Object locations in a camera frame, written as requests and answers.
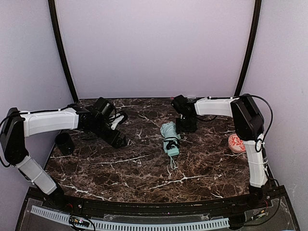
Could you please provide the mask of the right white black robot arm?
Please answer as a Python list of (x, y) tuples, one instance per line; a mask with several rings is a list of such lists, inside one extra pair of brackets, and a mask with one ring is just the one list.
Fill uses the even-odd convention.
[(262, 188), (268, 181), (264, 117), (254, 99), (255, 95), (235, 97), (186, 98), (179, 95), (171, 105), (180, 115), (176, 119), (176, 130), (196, 132), (200, 116), (228, 116), (233, 119), (236, 135), (244, 143), (247, 154), (250, 186)]

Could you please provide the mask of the mint and black folding umbrella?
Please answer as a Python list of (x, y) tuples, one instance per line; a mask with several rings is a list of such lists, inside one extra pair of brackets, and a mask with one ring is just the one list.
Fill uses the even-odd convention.
[(174, 156), (180, 154), (180, 135), (176, 132), (176, 124), (174, 122), (164, 123), (160, 132), (163, 139), (163, 149), (170, 158), (170, 167), (172, 170), (177, 169), (177, 165), (173, 159)]

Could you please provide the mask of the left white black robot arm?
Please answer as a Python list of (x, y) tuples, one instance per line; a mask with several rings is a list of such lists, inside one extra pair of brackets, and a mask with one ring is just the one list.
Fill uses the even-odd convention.
[(41, 111), (11, 108), (0, 124), (0, 144), (7, 162), (5, 166), (17, 167), (44, 194), (55, 194), (61, 187), (29, 154), (25, 139), (50, 131), (81, 129), (94, 133), (118, 149), (126, 146), (127, 141), (125, 134), (116, 127), (127, 118), (124, 111), (118, 112), (110, 101), (102, 97), (87, 107), (70, 104), (60, 109)]

